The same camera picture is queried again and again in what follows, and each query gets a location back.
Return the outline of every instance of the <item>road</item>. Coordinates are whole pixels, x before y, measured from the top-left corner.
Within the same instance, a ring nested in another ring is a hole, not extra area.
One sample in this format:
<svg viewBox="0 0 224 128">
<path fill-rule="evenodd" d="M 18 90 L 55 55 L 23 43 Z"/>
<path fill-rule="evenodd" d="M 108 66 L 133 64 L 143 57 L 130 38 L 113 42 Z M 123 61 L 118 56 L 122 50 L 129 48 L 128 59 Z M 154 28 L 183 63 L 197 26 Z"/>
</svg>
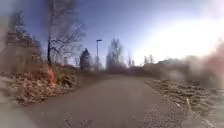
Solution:
<svg viewBox="0 0 224 128">
<path fill-rule="evenodd" d="M 198 128 L 201 121 L 143 81 L 121 77 L 23 108 L 40 128 Z"/>
</svg>

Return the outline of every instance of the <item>asphalt road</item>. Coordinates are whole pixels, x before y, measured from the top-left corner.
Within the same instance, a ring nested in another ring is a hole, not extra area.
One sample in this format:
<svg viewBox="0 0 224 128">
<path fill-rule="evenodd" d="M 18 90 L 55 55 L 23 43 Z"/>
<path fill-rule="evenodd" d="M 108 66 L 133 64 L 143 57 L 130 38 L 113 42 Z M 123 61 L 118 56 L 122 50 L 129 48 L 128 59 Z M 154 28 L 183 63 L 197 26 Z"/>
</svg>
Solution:
<svg viewBox="0 0 224 128">
<path fill-rule="evenodd" d="M 41 104 L 6 111 L 7 128 L 200 128 L 201 120 L 143 81 L 114 78 Z"/>
</svg>

